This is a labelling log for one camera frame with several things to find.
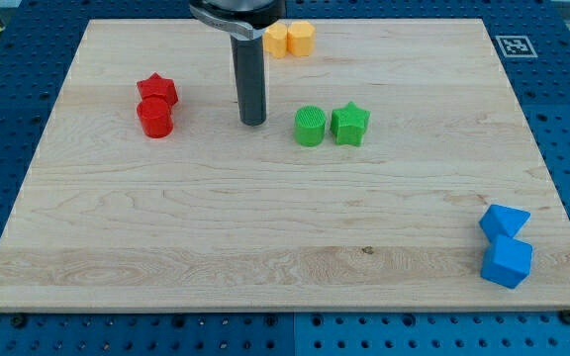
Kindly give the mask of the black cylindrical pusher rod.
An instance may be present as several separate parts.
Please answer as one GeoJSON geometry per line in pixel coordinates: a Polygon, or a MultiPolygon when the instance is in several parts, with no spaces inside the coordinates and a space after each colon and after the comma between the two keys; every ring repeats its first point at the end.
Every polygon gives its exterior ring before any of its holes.
{"type": "Polygon", "coordinates": [[[266,84],[262,38],[231,37],[239,117],[247,126],[266,120],[266,84]]]}

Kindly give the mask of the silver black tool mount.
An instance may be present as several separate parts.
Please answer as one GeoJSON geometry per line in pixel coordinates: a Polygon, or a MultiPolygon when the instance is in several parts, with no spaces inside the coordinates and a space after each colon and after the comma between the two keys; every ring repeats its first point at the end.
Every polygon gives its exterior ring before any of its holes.
{"type": "Polygon", "coordinates": [[[190,0],[192,16],[241,41],[253,41],[286,15],[285,0],[190,0]]]}

